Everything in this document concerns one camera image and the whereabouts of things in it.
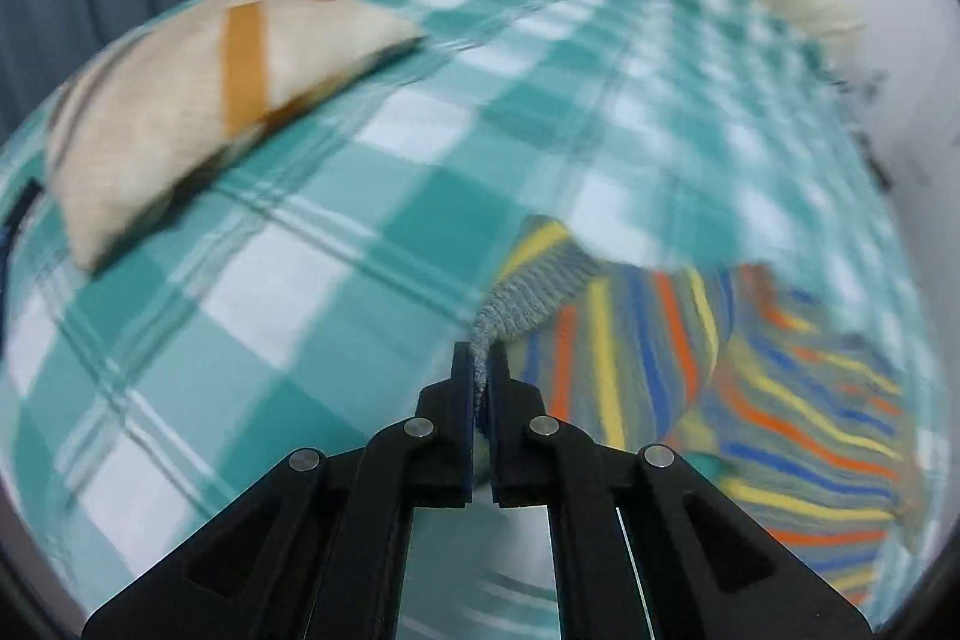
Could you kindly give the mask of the multicolour striped knit sweater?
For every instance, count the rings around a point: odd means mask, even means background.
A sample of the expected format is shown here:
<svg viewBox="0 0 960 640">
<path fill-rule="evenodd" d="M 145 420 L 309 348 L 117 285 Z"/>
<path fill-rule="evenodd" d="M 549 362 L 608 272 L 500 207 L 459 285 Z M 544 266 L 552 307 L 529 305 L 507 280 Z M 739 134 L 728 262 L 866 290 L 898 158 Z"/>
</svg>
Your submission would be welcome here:
<svg viewBox="0 0 960 640">
<path fill-rule="evenodd" d="M 869 341 L 763 265 L 597 259 L 523 224 L 472 326 L 556 419 L 624 452 L 663 443 L 851 603 L 926 513 L 903 386 Z"/>
</svg>

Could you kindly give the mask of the teal white plaid bedsheet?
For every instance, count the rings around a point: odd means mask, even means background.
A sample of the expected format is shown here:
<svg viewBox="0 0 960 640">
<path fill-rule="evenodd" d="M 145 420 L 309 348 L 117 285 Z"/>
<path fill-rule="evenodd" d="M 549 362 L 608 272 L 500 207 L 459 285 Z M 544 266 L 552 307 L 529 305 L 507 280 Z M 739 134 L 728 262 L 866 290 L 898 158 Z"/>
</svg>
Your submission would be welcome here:
<svg viewBox="0 0 960 640">
<path fill-rule="evenodd" d="M 763 265 L 900 378 L 928 563 L 942 381 L 822 52 L 755 0 L 364 0 L 420 44 L 302 115 L 101 273 L 43 195 L 13 250 L 2 474 L 91 612 L 301 443 L 407 413 L 532 216 L 615 263 Z"/>
</svg>

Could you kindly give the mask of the black smartphone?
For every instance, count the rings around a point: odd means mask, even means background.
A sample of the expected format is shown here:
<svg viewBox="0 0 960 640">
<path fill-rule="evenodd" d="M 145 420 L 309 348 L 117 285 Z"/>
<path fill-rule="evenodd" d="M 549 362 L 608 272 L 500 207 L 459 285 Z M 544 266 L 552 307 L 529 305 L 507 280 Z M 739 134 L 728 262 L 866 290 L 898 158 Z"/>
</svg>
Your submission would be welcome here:
<svg viewBox="0 0 960 640">
<path fill-rule="evenodd" d="M 21 188 L 18 197 L 13 202 L 13 206 L 7 213 L 7 217 L 2 223 L 2 236 L 0 236 L 0 252 L 2 252 L 2 263 L 6 265 L 10 261 L 11 252 L 13 252 L 16 236 L 20 232 L 21 226 L 25 222 L 29 211 L 37 202 L 37 198 L 44 193 L 44 187 L 36 179 L 29 179 L 26 185 Z"/>
</svg>

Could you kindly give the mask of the cream pillow with orange stripe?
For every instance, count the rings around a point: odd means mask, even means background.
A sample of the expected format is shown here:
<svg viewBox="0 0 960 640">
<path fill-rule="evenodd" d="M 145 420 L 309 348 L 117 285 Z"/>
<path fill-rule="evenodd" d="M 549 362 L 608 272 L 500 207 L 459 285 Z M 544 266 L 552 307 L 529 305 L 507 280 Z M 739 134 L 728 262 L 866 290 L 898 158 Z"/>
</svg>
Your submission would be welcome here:
<svg viewBox="0 0 960 640">
<path fill-rule="evenodd" d="M 71 259 L 103 268 L 184 184 L 421 37 L 363 0 L 200 0 L 124 35 L 68 78 L 47 117 L 47 183 Z"/>
</svg>

